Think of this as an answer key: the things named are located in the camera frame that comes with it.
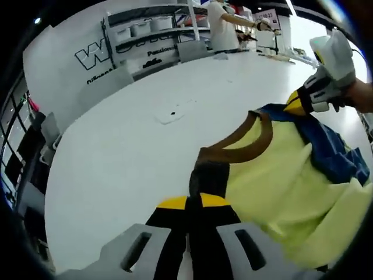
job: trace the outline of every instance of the white container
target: white container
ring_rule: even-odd
[[[117,42],[122,42],[131,38],[131,30],[129,27],[115,32]]]
[[[150,29],[150,22],[151,20],[147,20],[147,21],[139,22],[135,25],[132,25],[131,26],[132,37],[147,35],[150,32],[152,32]]]
[[[162,16],[154,19],[150,23],[152,32],[173,28],[173,20],[171,16]]]

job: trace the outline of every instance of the white wall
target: white wall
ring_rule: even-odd
[[[107,50],[101,42],[103,35],[100,21],[108,12],[176,2],[177,0],[109,0],[73,15],[54,28],[46,28],[23,53],[27,87],[40,110],[44,114],[53,111],[62,131],[80,116],[74,107],[77,95],[87,86],[87,80],[112,68]],[[83,52],[79,52],[82,50],[90,54],[85,60],[81,56]],[[78,58],[94,67],[86,69]],[[116,79],[114,71],[107,75]],[[109,82],[104,88],[108,92],[116,92],[122,86],[120,83],[111,83],[110,79],[106,80]],[[96,94],[95,87],[91,88],[92,94]]]
[[[292,47],[301,48],[307,56],[316,59],[309,41],[315,37],[325,36],[325,26],[299,16],[290,16],[290,27]]]

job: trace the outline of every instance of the wall sign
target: wall sign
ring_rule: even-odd
[[[254,14],[254,19],[263,19],[267,18],[269,19],[269,24],[273,29],[281,29],[280,28],[280,23],[279,23],[279,17],[277,16],[276,10],[271,9],[271,10],[264,10],[259,13]]]

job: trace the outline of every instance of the shelf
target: shelf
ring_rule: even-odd
[[[199,27],[198,30],[200,32],[209,32],[210,31],[210,29],[207,28],[207,27]],[[140,42],[148,41],[148,40],[151,40],[151,39],[156,39],[156,38],[166,36],[166,35],[171,35],[171,34],[178,35],[178,34],[182,34],[182,33],[189,33],[191,31],[193,31],[193,27],[170,28],[170,29],[165,29],[165,30],[161,30],[161,31],[157,31],[157,32],[152,32],[152,33],[149,33],[149,34],[146,34],[146,35],[130,38],[130,39],[122,42],[121,44],[117,45],[115,47],[115,50],[117,51],[117,53],[120,54],[120,53],[124,53],[124,52],[120,52],[120,50],[123,50],[124,48],[127,48],[129,46],[133,46],[134,44],[137,44],[137,43],[140,43]]]
[[[193,7],[196,15],[207,15],[207,9],[202,7]],[[187,15],[189,14],[188,5],[178,4],[178,5],[157,5],[148,6],[142,8],[136,8],[131,10],[126,10],[124,12],[116,13],[114,15],[108,16],[109,27],[116,25],[121,25],[131,20],[139,18],[150,18],[153,16],[161,15]]]

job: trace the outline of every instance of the table surface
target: table surface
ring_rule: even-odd
[[[225,138],[247,111],[285,103],[311,66],[231,54],[180,64],[106,98],[64,133],[45,198],[48,245],[57,273],[96,261],[101,247],[145,223],[168,197],[188,195],[199,148]],[[173,112],[179,120],[162,124]],[[353,108],[315,115],[359,147],[371,148]]]

